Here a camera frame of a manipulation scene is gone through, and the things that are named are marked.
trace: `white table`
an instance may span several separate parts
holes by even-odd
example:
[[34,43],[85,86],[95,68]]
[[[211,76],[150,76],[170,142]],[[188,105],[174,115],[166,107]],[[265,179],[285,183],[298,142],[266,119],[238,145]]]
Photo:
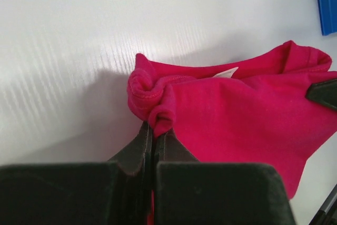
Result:
[[[337,58],[317,0],[0,0],[0,10],[2,164],[102,161],[120,150],[140,126],[125,91],[136,52],[201,66],[295,40]],[[335,136],[309,159],[291,201],[298,224],[337,183],[336,151]]]

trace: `pink cloth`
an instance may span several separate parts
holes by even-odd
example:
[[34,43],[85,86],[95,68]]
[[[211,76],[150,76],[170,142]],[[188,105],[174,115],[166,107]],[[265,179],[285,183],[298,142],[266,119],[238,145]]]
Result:
[[[337,78],[331,58],[294,42],[259,57],[210,67],[149,61],[137,54],[128,105],[156,137],[173,127],[202,162],[259,162],[295,195],[306,160],[337,131],[337,113],[305,98],[312,83]],[[213,77],[239,67],[231,78]]]

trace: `blue object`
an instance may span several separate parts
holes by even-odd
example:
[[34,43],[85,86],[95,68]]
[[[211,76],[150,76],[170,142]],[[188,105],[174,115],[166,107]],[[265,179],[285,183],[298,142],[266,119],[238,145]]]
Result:
[[318,0],[322,34],[337,32],[337,0]]

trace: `clothing label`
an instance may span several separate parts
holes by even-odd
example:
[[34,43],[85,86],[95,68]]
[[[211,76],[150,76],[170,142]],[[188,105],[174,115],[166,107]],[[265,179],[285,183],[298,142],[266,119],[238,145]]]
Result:
[[239,67],[235,67],[232,68],[230,70],[226,70],[220,73],[217,73],[216,75],[214,75],[213,77],[227,77],[227,78],[231,78],[232,75],[234,74],[234,72],[238,69]]

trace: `clothing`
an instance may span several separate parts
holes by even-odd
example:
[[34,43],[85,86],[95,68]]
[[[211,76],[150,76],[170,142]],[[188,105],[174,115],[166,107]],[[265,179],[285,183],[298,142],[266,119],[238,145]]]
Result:
[[[337,78],[336,71],[328,72],[331,63],[320,50],[292,41],[246,61],[209,67],[168,65],[137,54],[128,105],[155,137],[173,128],[202,162],[271,164],[292,198],[306,160],[337,131],[337,113],[305,98],[311,84]],[[231,77],[214,77],[227,70]]]

